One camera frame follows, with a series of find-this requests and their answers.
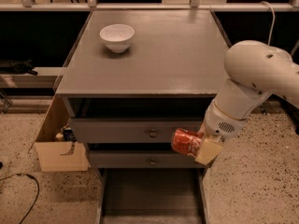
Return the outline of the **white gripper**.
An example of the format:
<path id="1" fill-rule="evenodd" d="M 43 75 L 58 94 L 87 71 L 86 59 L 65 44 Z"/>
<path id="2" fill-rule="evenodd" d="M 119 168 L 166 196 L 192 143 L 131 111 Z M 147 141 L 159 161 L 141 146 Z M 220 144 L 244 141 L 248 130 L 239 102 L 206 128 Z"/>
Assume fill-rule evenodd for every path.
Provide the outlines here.
<path id="1" fill-rule="evenodd" d="M 198 131 L 199 133 L 206 131 L 209 135 L 204 137 L 195 160 L 203 165 L 211 163 L 223 150 L 220 136 L 224 138 L 237 136 L 245 123 L 244 119 L 232 119 L 224 115 L 212 101 L 206 110 L 204 123 Z"/>

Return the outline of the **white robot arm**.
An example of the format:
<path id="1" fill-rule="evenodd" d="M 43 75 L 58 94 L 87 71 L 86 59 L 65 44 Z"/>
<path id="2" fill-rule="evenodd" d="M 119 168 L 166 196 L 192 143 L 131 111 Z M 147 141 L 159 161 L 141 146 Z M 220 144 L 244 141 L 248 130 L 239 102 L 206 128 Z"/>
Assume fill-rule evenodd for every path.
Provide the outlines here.
<path id="1" fill-rule="evenodd" d="M 222 151 L 220 140 L 235 137 L 247 117 L 270 95 L 299 107 L 299 65 L 279 48 L 254 40 L 241 41 L 225 54 L 228 78 L 205 113 L 205 134 L 195 160 L 207 165 Z"/>

